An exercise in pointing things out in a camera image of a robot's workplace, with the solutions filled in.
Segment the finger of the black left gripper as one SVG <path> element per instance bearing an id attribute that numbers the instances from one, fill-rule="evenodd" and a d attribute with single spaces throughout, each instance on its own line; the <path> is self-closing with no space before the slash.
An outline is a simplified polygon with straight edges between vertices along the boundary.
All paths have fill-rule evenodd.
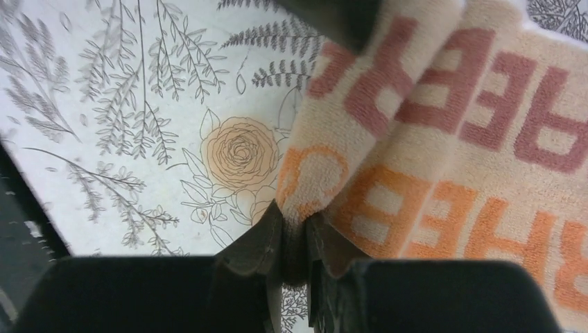
<path id="1" fill-rule="evenodd" d="M 276 0 L 317 32 L 352 53 L 362 53 L 374 32 L 380 0 Z"/>

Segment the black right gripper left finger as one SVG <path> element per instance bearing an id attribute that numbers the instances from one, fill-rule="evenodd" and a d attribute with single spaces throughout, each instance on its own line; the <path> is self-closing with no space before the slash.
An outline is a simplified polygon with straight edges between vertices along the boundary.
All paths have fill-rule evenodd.
<path id="1" fill-rule="evenodd" d="M 43 275 L 15 332 L 278 332 L 282 213 L 213 256 L 68 257 Z"/>

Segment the beige lettered towel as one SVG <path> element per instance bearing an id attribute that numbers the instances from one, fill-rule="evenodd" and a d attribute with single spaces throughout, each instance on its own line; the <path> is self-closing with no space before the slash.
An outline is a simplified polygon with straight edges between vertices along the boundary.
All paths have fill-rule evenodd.
<path id="1" fill-rule="evenodd" d="M 326 42 L 277 205 L 382 258 L 506 259 L 587 331 L 587 45 L 525 1 L 384 1 L 365 53 Z"/>

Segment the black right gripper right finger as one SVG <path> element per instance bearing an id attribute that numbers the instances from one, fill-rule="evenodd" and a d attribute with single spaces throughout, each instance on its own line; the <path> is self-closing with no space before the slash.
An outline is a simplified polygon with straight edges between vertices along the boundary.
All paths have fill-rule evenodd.
<path id="1" fill-rule="evenodd" d="M 507 261 L 375 259 L 322 214 L 306 220 L 316 332 L 559 332 L 538 284 Z"/>

